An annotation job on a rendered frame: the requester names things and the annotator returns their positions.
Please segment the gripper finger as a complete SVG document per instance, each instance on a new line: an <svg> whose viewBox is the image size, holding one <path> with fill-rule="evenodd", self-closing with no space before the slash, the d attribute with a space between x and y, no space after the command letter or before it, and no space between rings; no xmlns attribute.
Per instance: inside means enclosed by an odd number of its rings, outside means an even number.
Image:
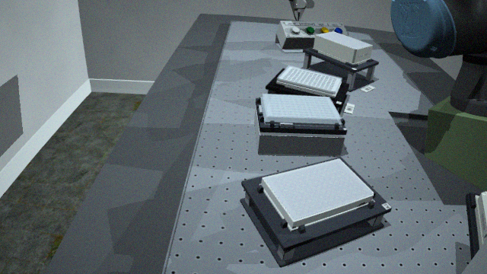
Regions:
<svg viewBox="0 0 487 274"><path fill-rule="evenodd" d="M313 8L314 7L314 0L305 0L307 2L307 7L306 8ZM304 13L304 9L298 9L298 21L301 19L302 14Z"/></svg>
<svg viewBox="0 0 487 274"><path fill-rule="evenodd" d="M291 4L291 9L294 14L294 18L296 21L298 21L298 9L306 8L307 7L307 2L305 0L289 0Z"/></svg>

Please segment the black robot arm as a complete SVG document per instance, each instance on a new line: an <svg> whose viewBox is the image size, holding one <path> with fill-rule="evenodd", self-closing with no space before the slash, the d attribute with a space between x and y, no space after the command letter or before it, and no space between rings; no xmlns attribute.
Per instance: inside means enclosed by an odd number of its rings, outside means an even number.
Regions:
<svg viewBox="0 0 487 274"><path fill-rule="evenodd" d="M487 117L487 0L392 0L390 16L397 39L414 56L463 55L450 105Z"/></svg>

